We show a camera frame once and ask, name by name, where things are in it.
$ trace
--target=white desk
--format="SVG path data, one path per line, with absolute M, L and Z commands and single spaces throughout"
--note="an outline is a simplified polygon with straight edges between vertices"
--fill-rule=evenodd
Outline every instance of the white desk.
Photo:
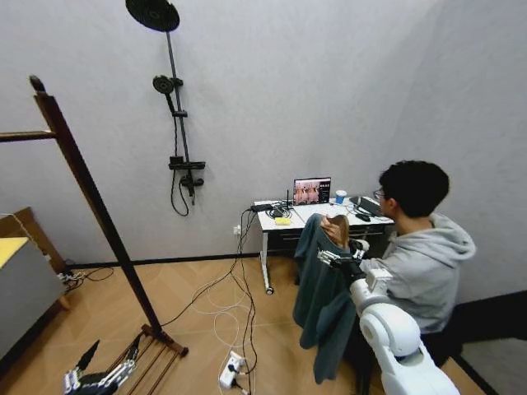
M 278 201 L 265 200 L 261 202 L 254 202 L 254 204 L 275 203 Z M 343 205 L 335 203 L 334 199 L 329 199 L 329 203 L 315 204 L 309 206 L 290 206 L 291 208 L 291 224 L 290 225 L 276 225 L 274 219 L 270 218 L 265 211 L 258 213 L 258 219 L 262 226 L 262 251 L 260 251 L 260 262 L 262 264 L 262 276 L 265 291 L 268 295 L 274 292 L 269 280 L 269 273 L 267 268 L 268 243 L 269 238 L 275 241 L 281 241 L 282 244 L 291 247 L 296 247 L 296 242 L 300 238 L 300 234 L 304 229 L 305 223 L 309 216 L 313 213 L 322 215 L 336 216 L 343 214 L 347 216 L 349 222 L 350 238 L 361 238 L 368 235 L 382 235 L 385 232 L 386 226 L 393 225 L 394 222 L 386 217 L 372 217 L 369 222 L 363 221 L 355 216 L 355 208 L 353 203 L 346 197 Z

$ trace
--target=extension cord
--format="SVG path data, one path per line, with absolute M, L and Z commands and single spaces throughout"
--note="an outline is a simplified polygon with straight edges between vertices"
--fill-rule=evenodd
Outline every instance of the extension cord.
M 76 280 L 81 280 L 82 278 L 85 278 L 86 277 L 86 273 L 85 272 L 79 272 L 77 274 L 59 273 L 57 275 L 57 277 L 62 282 L 65 282 L 65 281 L 76 281 Z
M 231 351 L 231 358 L 225 364 L 222 375 L 220 376 L 220 385 L 229 389 L 232 388 L 232 382 L 237 375 L 237 372 L 240 371 L 240 367 L 245 364 L 245 359 L 242 356 L 239 356 L 234 351 Z M 229 365 L 234 367 L 233 370 L 229 369 Z

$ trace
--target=white cup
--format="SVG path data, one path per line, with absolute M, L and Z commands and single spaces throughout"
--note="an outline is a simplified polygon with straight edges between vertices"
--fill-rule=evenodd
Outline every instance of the white cup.
M 342 189 L 339 189 L 335 192 L 335 200 L 337 201 L 337 204 L 343 204 L 344 198 L 346 197 L 347 192 L 343 191 Z

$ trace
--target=laptop screen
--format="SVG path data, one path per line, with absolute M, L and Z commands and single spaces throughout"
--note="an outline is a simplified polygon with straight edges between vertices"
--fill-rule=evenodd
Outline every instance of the laptop screen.
M 293 189 L 293 205 L 318 204 L 329 202 L 331 178 L 296 179 Z

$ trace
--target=young man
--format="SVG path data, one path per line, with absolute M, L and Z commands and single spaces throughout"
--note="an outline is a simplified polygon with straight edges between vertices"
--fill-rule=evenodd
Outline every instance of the young man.
M 467 232 L 433 213 L 449 192 L 448 175 L 432 163 L 409 160 L 391 165 L 379 182 L 375 195 L 396 231 L 384 257 L 364 260 L 361 270 L 387 269 L 394 276 L 392 301 L 413 316 L 422 334 L 440 332 L 455 305 L 459 265 L 476 252 Z M 324 218 L 321 227 L 333 242 L 343 242 L 338 226 Z

